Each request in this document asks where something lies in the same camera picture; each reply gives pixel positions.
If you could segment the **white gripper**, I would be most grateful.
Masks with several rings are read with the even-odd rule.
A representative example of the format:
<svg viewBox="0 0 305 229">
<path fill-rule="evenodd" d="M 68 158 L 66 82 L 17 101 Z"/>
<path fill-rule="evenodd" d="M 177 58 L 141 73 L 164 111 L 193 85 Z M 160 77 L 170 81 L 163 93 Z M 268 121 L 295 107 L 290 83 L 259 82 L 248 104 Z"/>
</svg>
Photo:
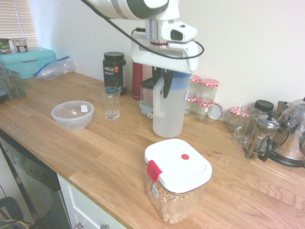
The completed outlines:
<svg viewBox="0 0 305 229">
<path fill-rule="evenodd" d="M 194 41 L 187 43 L 171 42 L 162 48 L 152 47 L 149 39 L 144 34 L 133 34 L 132 37 L 143 46 L 153 50 L 147 51 L 135 42 L 132 42 L 132 60 L 135 63 L 152 66 L 152 81 L 157 83 L 161 77 L 162 70 L 164 86 L 163 97 L 168 96 L 173 71 L 192 73 L 198 66 L 198 46 Z"/>
</svg>

